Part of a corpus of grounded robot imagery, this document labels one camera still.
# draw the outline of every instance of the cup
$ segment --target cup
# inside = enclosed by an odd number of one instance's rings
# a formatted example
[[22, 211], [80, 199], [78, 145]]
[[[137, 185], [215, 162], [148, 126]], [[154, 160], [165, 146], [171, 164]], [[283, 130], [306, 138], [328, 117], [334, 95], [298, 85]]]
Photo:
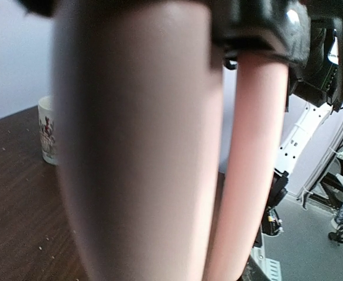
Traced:
[[39, 131], [45, 162], [57, 165], [57, 149], [54, 131], [53, 97], [48, 95], [39, 100]]

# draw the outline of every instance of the mug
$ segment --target mug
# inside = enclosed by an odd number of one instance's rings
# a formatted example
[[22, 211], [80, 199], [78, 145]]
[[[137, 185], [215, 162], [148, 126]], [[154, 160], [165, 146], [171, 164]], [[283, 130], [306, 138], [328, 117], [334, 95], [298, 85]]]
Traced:
[[53, 97], [48, 95], [41, 98], [37, 104], [37, 108], [39, 110], [39, 131], [43, 159], [49, 164], [57, 165]]

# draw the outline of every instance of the printed design on mug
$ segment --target printed design on mug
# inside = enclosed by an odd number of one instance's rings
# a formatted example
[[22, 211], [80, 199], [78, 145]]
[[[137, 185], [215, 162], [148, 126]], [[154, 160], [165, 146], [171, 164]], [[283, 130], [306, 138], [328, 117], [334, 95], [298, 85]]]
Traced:
[[47, 157], [54, 158], [56, 156], [56, 140], [54, 138], [54, 121], [45, 116], [45, 124], [39, 119], [40, 139], [42, 142], [42, 149]]

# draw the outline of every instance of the dark brown tabletop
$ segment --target dark brown tabletop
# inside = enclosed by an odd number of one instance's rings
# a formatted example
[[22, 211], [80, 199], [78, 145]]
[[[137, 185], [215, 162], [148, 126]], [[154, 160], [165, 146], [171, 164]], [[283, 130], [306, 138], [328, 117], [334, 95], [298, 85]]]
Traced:
[[88, 280], [73, 235], [37, 108], [0, 120], [0, 280]]

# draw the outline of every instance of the floor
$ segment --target floor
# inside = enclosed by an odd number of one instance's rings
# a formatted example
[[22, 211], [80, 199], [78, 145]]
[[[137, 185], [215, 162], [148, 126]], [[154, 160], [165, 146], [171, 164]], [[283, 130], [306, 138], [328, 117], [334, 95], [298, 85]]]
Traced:
[[343, 281], [343, 245], [328, 240], [332, 215], [286, 197], [277, 207], [284, 233], [265, 238], [266, 257], [281, 263], [283, 281]]

